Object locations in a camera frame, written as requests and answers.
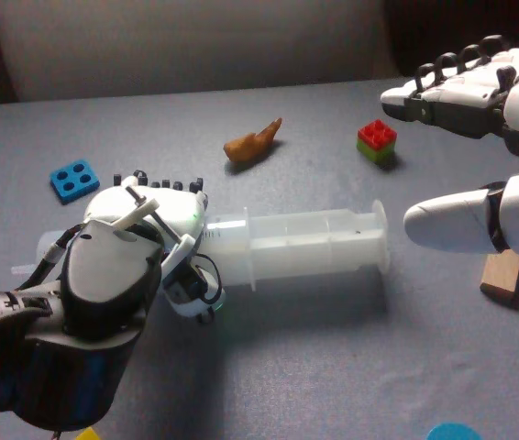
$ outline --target transparent syringe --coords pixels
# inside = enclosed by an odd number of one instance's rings
[[[244,208],[240,214],[208,215],[198,252],[213,259],[224,286],[249,284],[254,291],[257,280],[351,272],[364,265],[378,265],[384,273],[390,265],[388,222],[380,201],[373,203],[371,211],[249,217]],[[62,232],[41,236],[37,262]],[[197,258],[196,264],[213,273],[207,260]],[[27,265],[12,271],[23,274],[33,268]]]

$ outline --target blue lego brick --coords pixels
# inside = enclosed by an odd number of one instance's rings
[[[86,160],[76,160],[50,174],[51,186],[61,204],[69,204],[95,191],[101,182]]]

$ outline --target wooden block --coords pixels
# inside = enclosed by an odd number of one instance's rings
[[[480,290],[494,300],[508,303],[516,294],[518,280],[519,255],[508,249],[486,258]]]

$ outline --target gray tablecloth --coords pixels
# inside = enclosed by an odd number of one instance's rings
[[[33,262],[39,236],[82,217],[90,196],[60,205],[51,171],[87,159],[113,173],[204,178],[209,212],[368,212],[384,203],[390,273],[264,281],[229,289],[212,326],[153,304],[108,415],[104,440],[134,438],[423,439],[436,424],[519,439],[519,311],[479,291],[484,257],[421,248],[403,231],[419,201],[519,172],[496,137],[459,137],[385,116],[380,93],[403,80],[0,106],[0,290]],[[283,124],[255,167],[226,163],[223,144]],[[356,151],[376,118],[398,132],[380,170]],[[0,438],[49,433],[0,414]],[[62,438],[73,438],[65,434]]]

